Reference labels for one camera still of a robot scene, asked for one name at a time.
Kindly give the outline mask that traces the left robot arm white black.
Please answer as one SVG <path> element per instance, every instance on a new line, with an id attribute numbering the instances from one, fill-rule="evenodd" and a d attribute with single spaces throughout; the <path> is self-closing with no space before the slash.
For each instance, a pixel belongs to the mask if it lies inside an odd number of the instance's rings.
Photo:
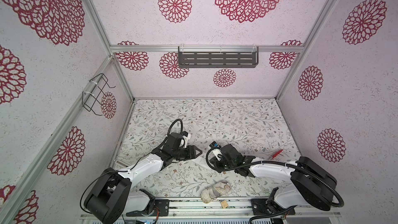
<path id="1" fill-rule="evenodd" d="M 132 187 L 174 162 L 194 160 L 203 152 L 188 145 L 188 132 L 170 133 L 164 141 L 138 162 L 122 170 L 107 168 L 84 191 L 80 199 L 83 211 L 94 215 L 103 224 L 113 224 L 122 215 L 160 214 L 155 197 L 145 189 L 131 193 Z"/>

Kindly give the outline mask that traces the red handled pliers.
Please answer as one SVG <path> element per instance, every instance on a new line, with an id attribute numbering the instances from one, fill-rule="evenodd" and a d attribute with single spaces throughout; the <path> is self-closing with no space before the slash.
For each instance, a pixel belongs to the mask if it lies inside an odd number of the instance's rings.
<path id="1" fill-rule="evenodd" d="M 278 155 L 280 155 L 283 151 L 284 151 L 283 149 L 280 149 L 280 150 L 274 152 L 274 153 L 269 157 L 269 160 L 275 159 L 275 158 L 276 158 Z"/>

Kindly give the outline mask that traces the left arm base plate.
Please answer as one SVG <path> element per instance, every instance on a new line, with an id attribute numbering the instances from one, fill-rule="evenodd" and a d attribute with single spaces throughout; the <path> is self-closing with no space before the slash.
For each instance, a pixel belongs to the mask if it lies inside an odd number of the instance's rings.
<path id="1" fill-rule="evenodd" d="M 169 200 L 150 200 L 142 211 L 130 211 L 127 217 L 166 217 L 169 215 Z"/>

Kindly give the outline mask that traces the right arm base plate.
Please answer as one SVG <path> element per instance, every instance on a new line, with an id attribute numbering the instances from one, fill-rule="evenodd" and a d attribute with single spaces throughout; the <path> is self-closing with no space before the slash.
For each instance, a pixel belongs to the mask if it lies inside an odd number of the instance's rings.
<path id="1" fill-rule="evenodd" d="M 255 216 L 271 215 L 277 213 L 282 213 L 283 216 L 295 215 L 294 208 L 288 212 L 285 208 L 280 207 L 275 202 L 269 201 L 268 198 L 251 199 L 250 202 L 253 214 Z"/>

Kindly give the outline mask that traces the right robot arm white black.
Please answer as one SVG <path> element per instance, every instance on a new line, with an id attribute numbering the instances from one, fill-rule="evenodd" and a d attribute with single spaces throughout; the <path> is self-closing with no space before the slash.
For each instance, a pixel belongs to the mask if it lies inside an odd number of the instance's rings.
<path id="1" fill-rule="evenodd" d="M 243 155 L 231 144 L 221 147 L 213 143 L 205 160 L 212 170 L 219 173 L 232 171 L 243 177 L 288 182 L 283 189 L 274 188 L 267 199 L 274 212 L 299 205 L 310 205 L 322 211 L 344 206 L 336 190 L 336 178 L 308 157 L 279 162 Z"/>

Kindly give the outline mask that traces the crumpled patterned cloth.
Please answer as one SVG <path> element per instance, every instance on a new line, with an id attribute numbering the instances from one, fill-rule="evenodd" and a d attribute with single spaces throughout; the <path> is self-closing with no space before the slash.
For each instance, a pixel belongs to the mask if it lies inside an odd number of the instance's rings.
<path id="1" fill-rule="evenodd" d="M 207 187 L 201 192 L 201 200 L 208 204 L 227 195 L 231 191 L 231 184 L 227 180 L 221 180 L 212 186 Z"/>

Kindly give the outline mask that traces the small wooden block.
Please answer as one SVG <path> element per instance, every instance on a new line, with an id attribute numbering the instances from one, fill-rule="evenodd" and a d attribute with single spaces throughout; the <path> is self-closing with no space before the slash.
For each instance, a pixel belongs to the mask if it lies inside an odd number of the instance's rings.
<path id="1" fill-rule="evenodd" d="M 226 209 L 229 207 L 228 202 L 226 200 L 220 202 L 221 208 Z"/>

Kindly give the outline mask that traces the white remote control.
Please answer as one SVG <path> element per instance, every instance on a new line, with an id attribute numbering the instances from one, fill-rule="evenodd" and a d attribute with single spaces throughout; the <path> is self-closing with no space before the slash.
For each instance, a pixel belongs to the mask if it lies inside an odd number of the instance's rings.
<path id="1" fill-rule="evenodd" d="M 197 157 L 196 159 L 193 159 L 193 162 L 201 168 L 212 171 L 212 169 L 207 165 L 206 159 L 203 157 Z"/>

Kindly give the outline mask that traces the dark slotted wall shelf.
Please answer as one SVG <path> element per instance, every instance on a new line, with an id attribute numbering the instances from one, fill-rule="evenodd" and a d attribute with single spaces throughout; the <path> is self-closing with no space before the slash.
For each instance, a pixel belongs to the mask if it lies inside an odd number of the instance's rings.
<path id="1" fill-rule="evenodd" d="M 183 51 L 178 47 L 180 68 L 255 68 L 259 64 L 259 52 Z"/>

